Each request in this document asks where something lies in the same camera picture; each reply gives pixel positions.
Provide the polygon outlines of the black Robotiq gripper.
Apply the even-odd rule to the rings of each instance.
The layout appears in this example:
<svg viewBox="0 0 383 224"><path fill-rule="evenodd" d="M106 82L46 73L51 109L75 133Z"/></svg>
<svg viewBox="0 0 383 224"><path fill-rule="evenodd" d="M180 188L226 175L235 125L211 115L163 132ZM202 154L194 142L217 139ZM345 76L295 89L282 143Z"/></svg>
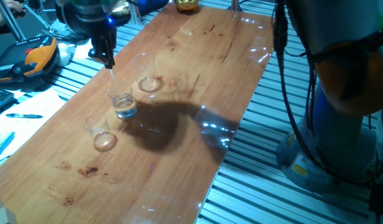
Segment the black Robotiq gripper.
<svg viewBox="0 0 383 224"><path fill-rule="evenodd" d="M116 27L110 24L93 23L89 27L88 33L92 41L92 48L89 50L88 56L96 61L101 61L107 69L112 69L115 65Z"/></svg>

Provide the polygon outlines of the person's bare hand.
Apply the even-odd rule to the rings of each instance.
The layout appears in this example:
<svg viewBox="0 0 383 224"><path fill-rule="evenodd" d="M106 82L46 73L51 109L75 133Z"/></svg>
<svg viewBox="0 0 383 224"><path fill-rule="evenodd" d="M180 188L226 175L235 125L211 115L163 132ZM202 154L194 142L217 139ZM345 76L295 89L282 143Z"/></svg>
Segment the person's bare hand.
<svg viewBox="0 0 383 224"><path fill-rule="evenodd" d="M4 2L15 17L22 17L25 15L25 9L20 2L15 0L5 0Z"/></svg>

